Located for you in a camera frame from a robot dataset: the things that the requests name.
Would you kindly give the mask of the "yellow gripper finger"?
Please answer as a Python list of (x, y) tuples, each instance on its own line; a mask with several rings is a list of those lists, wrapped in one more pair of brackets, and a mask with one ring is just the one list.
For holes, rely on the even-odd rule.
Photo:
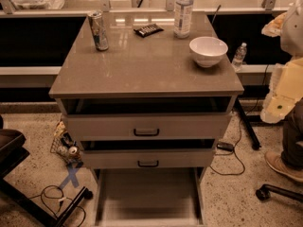
[(265, 97), (260, 119), (275, 124), (284, 119), (303, 98), (303, 58), (276, 64)]
[(263, 27), (261, 33), (269, 37), (277, 37), (282, 34), (282, 27), (286, 17), (286, 13), (279, 14), (274, 20)]

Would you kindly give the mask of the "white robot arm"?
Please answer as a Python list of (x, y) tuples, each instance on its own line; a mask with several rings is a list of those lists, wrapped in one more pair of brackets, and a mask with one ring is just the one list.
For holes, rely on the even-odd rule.
[(284, 119), (303, 97), (303, 0), (292, 3), (287, 12), (278, 15), (261, 31), (280, 37), (280, 46), (292, 57), (274, 66), (260, 113), (263, 122), (275, 124)]

